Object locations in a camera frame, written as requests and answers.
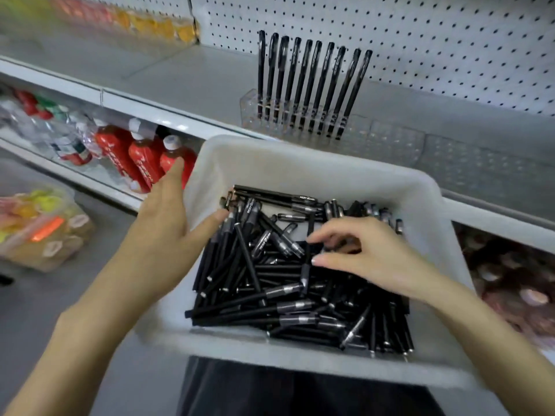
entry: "white perforated panel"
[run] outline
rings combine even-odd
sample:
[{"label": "white perforated panel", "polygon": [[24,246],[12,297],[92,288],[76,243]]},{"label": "white perforated panel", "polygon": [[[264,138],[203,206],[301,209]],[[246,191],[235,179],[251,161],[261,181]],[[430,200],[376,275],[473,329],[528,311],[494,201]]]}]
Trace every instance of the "white perforated panel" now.
[{"label": "white perforated panel", "polygon": [[91,0],[148,13],[190,18],[189,0]]},{"label": "white perforated panel", "polygon": [[555,116],[555,0],[191,2],[204,45],[256,54],[264,29],[345,45],[344,68],[370,48],[368,79]]}]

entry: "hand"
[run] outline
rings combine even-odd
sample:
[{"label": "hand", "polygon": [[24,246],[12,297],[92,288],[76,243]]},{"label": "hand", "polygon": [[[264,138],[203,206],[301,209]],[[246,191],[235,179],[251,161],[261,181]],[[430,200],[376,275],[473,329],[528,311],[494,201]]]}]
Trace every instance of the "hand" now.
[{"label": "hand", "polygon": [[413,250],[391,227],[373,217],[341,217],[325,223],[307,241],[323,242],[336,252],[312,258],[312,264],[356,274],[385,290],[426,303],[454,282]]},{"label": "hand", "polygon": [[177,159],[143,201],[120,248],[80,302],[137,319],[189,272],[228,215],[220,209],[189,231],[183,204],[184,162]]}]

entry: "orange sticker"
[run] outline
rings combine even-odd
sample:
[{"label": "orange sticker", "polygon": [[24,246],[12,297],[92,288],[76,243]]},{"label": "orange sticker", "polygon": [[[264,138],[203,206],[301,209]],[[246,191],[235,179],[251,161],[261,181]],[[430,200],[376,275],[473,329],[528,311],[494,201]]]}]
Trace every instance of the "orange sticker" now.
[{"label": "orange sticker", "polygon": [[64,219],[59,216],[54,217],[49,223],[45,224],[39,230],[37,230],[32,236],[31,241],[33,242],[40,242],[46,237],[50,236],[52,232],[58,229],[62,223],[64,223]]}]

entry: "pen holder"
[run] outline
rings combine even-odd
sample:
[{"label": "pen holder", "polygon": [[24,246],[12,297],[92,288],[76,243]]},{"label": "pen holder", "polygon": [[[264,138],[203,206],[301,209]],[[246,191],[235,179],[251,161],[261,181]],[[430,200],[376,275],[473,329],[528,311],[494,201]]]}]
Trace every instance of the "pen holder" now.
[{"label": "pen holder", "polygon": [[256,89],[240,106],[243,128],[316,150],[413,167],[424,146],[424,132],[354,114],[345,120],[343,111],[324,114],[314,104],[295,108],[293,101],[275,99],[259,104]]}]

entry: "pile of black pens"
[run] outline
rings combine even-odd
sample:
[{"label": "pile of black pens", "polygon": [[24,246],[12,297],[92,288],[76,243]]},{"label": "pile of black pens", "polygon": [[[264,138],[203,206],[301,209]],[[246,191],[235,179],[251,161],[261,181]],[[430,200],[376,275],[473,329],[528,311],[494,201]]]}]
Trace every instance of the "pile of black pens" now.
[{"label": "pile of black pens", "polygon": [[[324,132],[324,125],[326,120],[328,119],[328,114],[331,107],[331,102],[334,97],[335,88],[337,86],[337,80],[339,74],[341,73],[341,64],[343,62],[343,57],[345,56],[345,47],[339,48],[337,52],[337,57],[335,58],[334,67],[331,72],[331,78],[328,88],[328,94],[326,96],[325,103],[323,104],[323,109],[321,111],[321,116],[319,115],[320,110],[320,101],[322,99],[323,89],[326,83],[326,78],[328,75],[328,69],[330,67],[330,63],[332,62],[332,55],[334,52],[335,44],[330,42],[328,44],[328,49],[326,50],[325,57],[322,63],[322,72],[320,74],[320,79],[318,80],[318,86],[316,87],[316,94],[314,96],[314,100],[311,102],[312,97],[312,89],[314,87],[314,82],[316,79],[316,74],[318,71],[318,63],[320,60],[320,53],[322,51],[322,42],[316,41],[314,52],[312,54],[312,61],[310,61],[310,52],[312,51],[312,40],[309,39],[306,41],[304,55],[302,56],[301,68],[299,70],[299,77],[297,80],[297,88],[295,91],[295,97],[293,99],[293,103],[291,103],[291,95],[293,93],[293,84],[295,80],[295,73],[297,69],[297,58],[299,56],[299,49],[301,46],[301,38],[295,38],[295,43],[293,47],[293,54],[291,55],[291,65],[289,67],[289,76],[287,79],[287,85],[285,88],[285,97],[283,100],[281,99],[281,89],[283,86],[283,80],[285,76],[285,66],[287,63],[287,52],[288,52],[288,45],[289,45],[289,37],[283,36],[281,38],[281,42],[279,44],[278,50],[278,40],[279,35],[274,33],[270,39],[270,43],[268,46],[268,66],[269,66],[269,74],[267,80],[267,90],[266,90],[266,97],[264,97],[264,63],[266,59],[266,34],[263,30],[259,32],[259,43],[258,43],[258,119],[270,120],[270,112],[273,103],[273,86],[274,86],[274,73],[276,68],[276,61],[277,61],[277,85],[276,85],[276,96],[274,102],[274,113],[273,113],[273,121],[274,123],[278,122],[280,109],[282,109],[281,115],[281,124],[288,125],[289,127],[295,128],[297,125],[297,116],[300,115],[300,119],[298,122],[298,129],[304,130],[305,128],[305,121],[307,118],[310,119],[307,131],[312,133],[314,131],[314,126],[316,121],[318,121],[318,128],[316,133],[321,135]],[[335,130],[335,123],[341,113],[341,107],[343,105],[343,101],[345,100],[345,96],[347,95],[347,91],[349,90],[349,85],[351,80],[355,74],[355,70],[358,64],[358,60],[360,58],[361,50],[355,49],[351,63],[349,68],[347,69],[345,80],[343,81],[343,85],[341,86],[341,90],[339,95],[337,96],[335,107],[332,111],[331,117],[328,121],[328,129],[326,132],[327,137],[331,137]],[[362,61],[362,65],[358,71],[358,76],[355,80],[355,83],[351,90],[351,95],[349,96],[349,100],[347,101],[347,106],[343,111],[343,117],[341,118],[341,122],[339,123],[337,133],[335,138],[337,140],[341,139],[343,132],[345,131],[345,127],[347,126],[347,121],[349,119],[349,115],[351,113],[353,104],[355,103],[358,90],[360,89],[360,85],[362,84],[362,80],[364,79],[364,75],[366,73],[366,69],[368,68],[368,64],[370,62],[370,58],[372,57],[372,51],[367,50],[366,54],[364,55],[364,60]],[[306,72],[309,69],[309,62],[310,62],[310,70],[309,70],[309,77],[308,82],[305,88],[305,77]],[[302,103],[302,108],[299,111],[299,106],[301,102],[302,91],[305,89],[305,97],[304,102]]]},{"label": "pile of black pens", "polygon": [[[313,267],[323,245],[292,236],[300,222],[308,222],[309,235],[316,222],[341,216],[372,216],[402,236],[402,220],[393,222],[388,209],[355,201],[345,210],[336,200],[239,185],[222,202],[230,214],[204,249],[197,299],[185,312],[193,326],[251,326],[270,337],[360,348],[371,356],[413,351],[405,298],[353,274]],[[290,211],[268,216],[266,205]],[[278,220],[290,223],[281,229]]]}]

